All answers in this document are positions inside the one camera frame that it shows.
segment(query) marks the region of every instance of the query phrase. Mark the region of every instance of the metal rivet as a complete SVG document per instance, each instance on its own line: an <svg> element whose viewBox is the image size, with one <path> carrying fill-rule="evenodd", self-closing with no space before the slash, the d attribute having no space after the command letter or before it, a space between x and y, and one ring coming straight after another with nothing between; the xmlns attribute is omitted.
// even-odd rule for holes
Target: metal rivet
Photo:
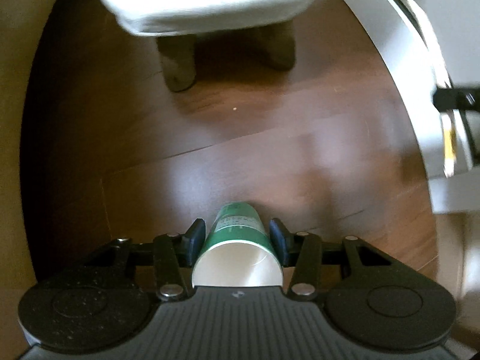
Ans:
<svg viewBox="0 0 480 360"><path fill-rule="evenodd" d="M469 102L470 105L475 105L475 98L471 93L467 93L465 95L466 100Z"/></svg>
<svg viewBox="0 0 480 360"><path fill-rule="evenodd" d="M315 287L307 283L296 283L292 286L292 291L296 295L309 296L315 292Z"/></svg>
<svg viewBox="0 0 480 360"><path fill-rule="evenodd" d="M160 287L160 294L167 298L174 298L183 293L183 287L178 284L165 284Z"/></svg>

